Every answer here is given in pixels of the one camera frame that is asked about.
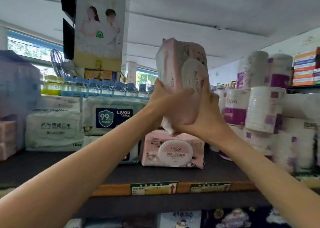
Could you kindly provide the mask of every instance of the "poster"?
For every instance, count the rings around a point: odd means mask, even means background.
[[[126,0],[76,0],[74,62],[121,71]]]

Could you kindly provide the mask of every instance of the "white ceiling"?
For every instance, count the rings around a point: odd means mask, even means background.
[[[209,68],[320,27],[319,0],[130,0],[126,60],[156,68],[162,38],[201,44]],[[59,0],[0,0],[0,20],[62,40]]]

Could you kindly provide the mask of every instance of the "yellow bottle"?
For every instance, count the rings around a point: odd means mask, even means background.
[[[59,96],[61,83],[55,75],[45,75],[41,86],[41,94]]]

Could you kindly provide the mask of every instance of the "price tag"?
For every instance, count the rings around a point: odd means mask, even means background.
[[[174,194],[177,189],[177,181],[174,182],[151,182],[131,184],[132,195],[158,195]]]
[[[228,182],[210,182],[191,184],[190,193],[199,192],[226,192],[230,188]]]

